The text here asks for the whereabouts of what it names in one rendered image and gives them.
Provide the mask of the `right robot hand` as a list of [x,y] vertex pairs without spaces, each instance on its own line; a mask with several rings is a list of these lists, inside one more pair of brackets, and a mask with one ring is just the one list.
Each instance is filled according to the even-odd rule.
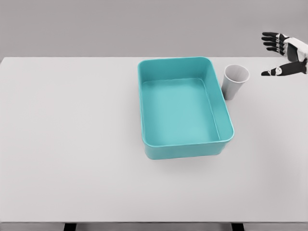
[[263,45],[285,57],[289,62],[263,71],[262,76],[290,76],[297,73],[308,75],[308,44],[282,33],[263,32]]

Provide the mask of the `white paper cup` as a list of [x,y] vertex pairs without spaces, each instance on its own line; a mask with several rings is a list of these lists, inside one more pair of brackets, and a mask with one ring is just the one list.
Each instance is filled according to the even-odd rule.
[[225,67],[221,91],[225,100],[232,100],[241,86],[250,78],[249,71],[238,64]]

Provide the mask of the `teal rectangular basket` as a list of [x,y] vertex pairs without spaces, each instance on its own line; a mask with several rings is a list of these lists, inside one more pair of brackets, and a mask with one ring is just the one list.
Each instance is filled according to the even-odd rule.
[[138,85],[148,158],[218,155],[232,140],[233,124],[209,58],[141,61]]

